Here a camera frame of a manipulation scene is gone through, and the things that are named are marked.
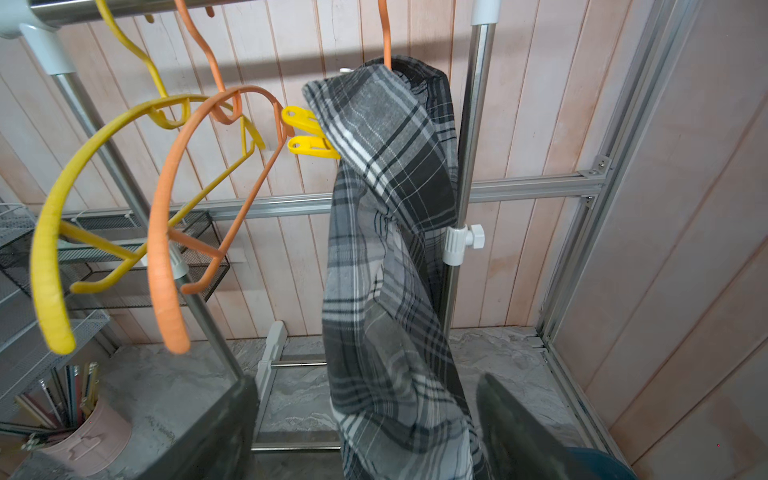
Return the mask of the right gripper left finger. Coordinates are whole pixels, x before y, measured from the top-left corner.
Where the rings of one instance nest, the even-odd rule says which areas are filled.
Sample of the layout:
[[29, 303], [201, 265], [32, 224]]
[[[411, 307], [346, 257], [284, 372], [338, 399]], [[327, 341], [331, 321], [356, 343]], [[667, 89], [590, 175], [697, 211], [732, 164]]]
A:
[[255, 378], [237, 380], [141, 479], [242, 479], [251, 460], [259, 393]]

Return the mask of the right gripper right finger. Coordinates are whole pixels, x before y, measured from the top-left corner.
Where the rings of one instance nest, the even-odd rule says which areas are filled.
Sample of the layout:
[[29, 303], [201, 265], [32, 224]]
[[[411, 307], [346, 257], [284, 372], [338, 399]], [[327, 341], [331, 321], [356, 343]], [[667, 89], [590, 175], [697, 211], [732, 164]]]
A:
[[585, 477], [585, 468], [493, 375], [481, 376], [477, 404], [493, 478]]

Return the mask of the grey plaid shirt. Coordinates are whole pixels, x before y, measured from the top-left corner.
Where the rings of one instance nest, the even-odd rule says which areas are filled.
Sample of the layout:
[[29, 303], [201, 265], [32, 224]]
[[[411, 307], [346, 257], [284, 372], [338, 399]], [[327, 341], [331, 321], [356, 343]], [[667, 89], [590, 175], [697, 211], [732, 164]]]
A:
[[303, 95], [341, 161], [322, 336], [348, 479], [486, 479], [482, 443], [438, 315], [457, 217], [446, 75], [374, 59]]

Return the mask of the orange hanger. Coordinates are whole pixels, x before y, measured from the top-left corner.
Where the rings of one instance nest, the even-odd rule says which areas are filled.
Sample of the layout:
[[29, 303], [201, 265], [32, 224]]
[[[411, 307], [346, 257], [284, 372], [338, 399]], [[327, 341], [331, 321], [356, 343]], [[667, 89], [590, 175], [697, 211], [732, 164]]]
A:
[[[246, 219], [246, 215], [256, 199], [259, 190], [264, 184], [268, 173], [276, 163], [281, 150], [287, 143], [288, 137], [293, 134], [293, 129], [282, 121], [283, 105], [268, 90], [256, 85], [240, 85], [227, 88], [223, 81], [217, 59], [202, 34], [197, 29], [188, 7], [184, 1], [175, 3], [176, 9], [183, 20], [186, 30], [195, 43], [203, 51], [211, 70], [218, 92], [202, 101], [201, 105], [189, 115], [187, 121], [176, 137], [171, 150], [166, 158], [161, 171], [154, 198], [151, 204], [150, 220], [147, 240], [148, 283], [150, 296], [166, 348], [175, 354], [183, 354], [190, 349], [186, 324], [183, 319], [181, 307], [177, 300], [179, 293], [185, 295], [198, 294], [212, 281], [213, 275], [226, 256], [232, 242]], [[230, 229], [218, 247], [201, 242], [194, 237], [184, 234], [174, 228], [172, 223], [186, 216], [196, 207], [205, 196], [211, 193], [220, 183], [227, 179], [234, 171], [249, 159], [257, 149], [263, 149], [265, 144], [258, 136], [252, 122], [243, 114], [243, 96], [245, 94], [258, 94], [263, 96], [271, 105], [275, 129], [277, 133], [277, 147], [270, 157], [262, 173], [252, 187], [249, 196], [244, 201]], [[187, 148], [197, 128], [208, 117], [213, 117], [217, 122], [230, 125], [239, 121], [241, 125], [241, 140], [243, 154], [241, 158], [222, 172], [209, 185], [204, 187], [195, 197], [180, 208], [175, 216], [170, 215], [171, 194], [173, 185], [182, 160], [182, 154]], [[176, 288], [174, 267], [170, 252], [172, 242], [195, 250], [210, 258], [210, 263], [199, 281], [188, 284], [181, 289]]]
[[383, 64], [392, 69], [392, 38], [387, 0], [378, 0], [378, 12], [383, 38]]

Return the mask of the yellow plastic hanger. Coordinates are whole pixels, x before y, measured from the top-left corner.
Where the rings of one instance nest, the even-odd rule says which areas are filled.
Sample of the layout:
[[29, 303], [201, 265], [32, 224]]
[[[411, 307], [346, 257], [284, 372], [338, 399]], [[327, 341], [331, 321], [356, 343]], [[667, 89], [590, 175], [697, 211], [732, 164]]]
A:
[[38, 26], [23, 25], [20, 31], [41, 67], [57, 85], [83, 131], [90, 136], [62, 168], [48, 193], [33, 237], [30, 260], [32, 301], [43, 337], [52, 352], [69, 354], [73, 352], [76, 341], [60, 279], [57, 248], [59, 238], [65, 236], [78, 240], [123, 259], [120, 266], [94, 284], [73, 283], [71, 292], [74, 294], [95, 294], [114, 286], [141, 261], [146, 252], [144, 248], [135, 252], [119, 249], [64, 220], [65, 214], [77, 208], [69, 199], [71, 194], [83, 195], [84, 208], [113, 207], [116, 197], [122, 195], [139, 224], [146, 226], [150, 213], [146, 193], [138, 184], [112, 138], [120, 129], [144, 116], [152, 118], [164, 129], [177, 130], [183, 126], [184, 119], [166, 119], [164, 113], [172, 106], [178, 106], [189, 113], [192, 103], [201, 102], [204, 98], [196, 94], [170, 95], [159, 71], [152, 60], [147, 58], [145, 62], [159, 97], [132, 108], [105, 124], [80, 80], [69, 52], [61, 43], [55, 26], [49, 21], [43, 21]]

